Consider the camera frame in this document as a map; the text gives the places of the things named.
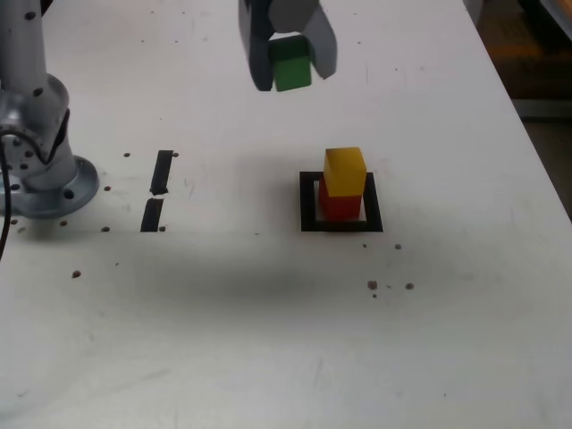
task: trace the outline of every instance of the metal mounting base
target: metal mounting base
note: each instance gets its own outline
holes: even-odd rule
[[[87,159],[74,157],[76,176],[64,187],[30,192],[21,181],[10,176],[13,215],[30,219],[52,219],[68,215],[84,207],[97,193],[99,179],[96,167]],[[0,214],[4,214],[4,184],[0,180]]]

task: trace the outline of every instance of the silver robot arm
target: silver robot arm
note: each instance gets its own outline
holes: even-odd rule
[[[85,206],[97,192],[97,171],[70,149],[69,95],[46,71],[40,0],[0,0],[0,84],[13,213],[54,218]]]

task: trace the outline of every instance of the yellow cube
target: yellow cube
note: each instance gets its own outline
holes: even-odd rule
[[[326,149],[324,179],[330,197],[363,195],[367,168],[359,147]]]

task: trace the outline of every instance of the black tape strip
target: black tape strip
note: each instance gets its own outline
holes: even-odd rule
[[[157,232],[159,231],[159,219],[161,219],[161,210],[163,209],[163,200],[150,198],[145,204],[145,213],[141,222],[141,232]]]
[[[172,150],[160,150],[157,154],[150,189],[153,195],[163,195],[169,192],[167,182],[169,181],[169,171],[171,170],[172,154]]]
[[[40,1],[41,7],[42,7],[42,15],[44,13],[46,13],[47,9],[52,5],[53,1],[54,0],[41,0]]]

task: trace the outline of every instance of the red cube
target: red cube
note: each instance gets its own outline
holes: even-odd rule
[[[343,222],[359,218],[361,198],[361,195],[352,197],[330,197],[324,177],[320,179],[318,200],[326,220],[330,222]]]

